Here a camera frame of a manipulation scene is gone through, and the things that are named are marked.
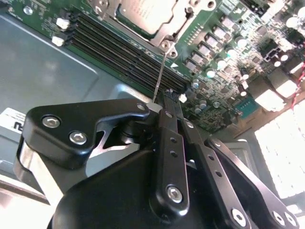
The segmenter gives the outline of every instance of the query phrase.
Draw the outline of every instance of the black metal bracket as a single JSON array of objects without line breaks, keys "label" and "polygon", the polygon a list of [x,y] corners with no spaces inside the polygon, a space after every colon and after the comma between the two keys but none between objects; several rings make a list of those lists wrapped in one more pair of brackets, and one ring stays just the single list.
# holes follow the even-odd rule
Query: black metal bracket
[{"label": "black metal bracket", "polygon": [[209,138],[205,145],[217,154],[239,199],[259,228],[293,229],[298,226],[296,217],[224,143]]},{"label": "black metal bracket", "polygon": [[178,133],[174,101],[165,97],[159,113],[150,204],[162,221],[172,223],[185,216],[190,201],[183,137]]},{"label": "black metal bracket", "polygon": [[89,158],[103,122],[115,126],[126,120],[144,120],[149,113],[137,99],[41,106],[27,113],[22,135],[32,150],[74,169]]}]

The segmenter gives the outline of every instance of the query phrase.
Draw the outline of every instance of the chip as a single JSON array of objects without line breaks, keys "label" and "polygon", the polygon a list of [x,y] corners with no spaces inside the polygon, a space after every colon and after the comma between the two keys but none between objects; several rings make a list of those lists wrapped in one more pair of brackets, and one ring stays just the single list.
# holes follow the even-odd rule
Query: chip
[{"label": "chip", "polygon": [[198,52],[200,52],[202,55],[208,55],[211,52],[211,50],[208,47],[206,47],[204,44],[201,44],[198,49]]},{"label": "chip", "polygon": [[218,45],[218,41],[211,35],[206,35],[205,42],[213,48]]},{"label": "chip", "polygon": [[191,71],[195,70],[196,64],[192,63],[191,61],[187,61],[185,66],[190,69]]},{"label": "chip", "polygon": [[215,36],[219,37],[220,39],[222,39],[226,35],[226,32],[222,28],[216,26],[214,31],[213,31],[213,34]]},{"label": "chip", "polygon": [[194,55],[192,56],[192,60],[195,61],[196,63],[201,63],[203,58],[200,55],[194,53]]}]

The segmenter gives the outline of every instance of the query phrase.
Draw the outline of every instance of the metal rod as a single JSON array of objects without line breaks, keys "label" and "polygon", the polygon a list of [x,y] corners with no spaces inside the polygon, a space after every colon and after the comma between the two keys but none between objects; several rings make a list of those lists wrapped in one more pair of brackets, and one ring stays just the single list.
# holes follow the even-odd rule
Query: metal rod
[{"label": "metal rod", "polygon": [[158,94],[158,90],[159,90],[159,86],[160,86],[160,82],[161,82],[161,78],[162,78],[163,68],[165,66],[166,56],[167,56],[167,53],[164,54],[163,61],[161,63],[161,68],[160,68],[158,81],[157,81],[156,88],[155,88],[154,93],[153,93],[153,99],[152,99],[153,103],[156,101],[156,98],[157,98],[157,94]]}]

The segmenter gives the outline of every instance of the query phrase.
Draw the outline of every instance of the robotic arm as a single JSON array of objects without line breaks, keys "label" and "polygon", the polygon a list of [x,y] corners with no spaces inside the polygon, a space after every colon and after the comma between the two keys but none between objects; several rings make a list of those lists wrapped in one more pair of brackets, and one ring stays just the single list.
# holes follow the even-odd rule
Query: robotic arm
[{"label": "robotic arm", "polygon": [[[56,208],[52,229],[298,229],[296,217],[218,139],[202,141],[177,96],[36,107],[17,177]],[[113,147],[140,149],[87,177]]]}]

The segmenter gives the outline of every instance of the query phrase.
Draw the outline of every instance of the motherboard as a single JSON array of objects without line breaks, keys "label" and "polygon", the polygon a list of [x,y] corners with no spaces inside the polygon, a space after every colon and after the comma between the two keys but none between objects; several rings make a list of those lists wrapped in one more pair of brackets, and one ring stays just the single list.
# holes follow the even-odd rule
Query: motherboard
[{"label": "motherboard", "polygon": [[5,2],[54,45],[150,97],[166,55],[160,89],[180,93],[184,117],[210,133],[252,114],[249,87],[304,53],[302,0]]}]

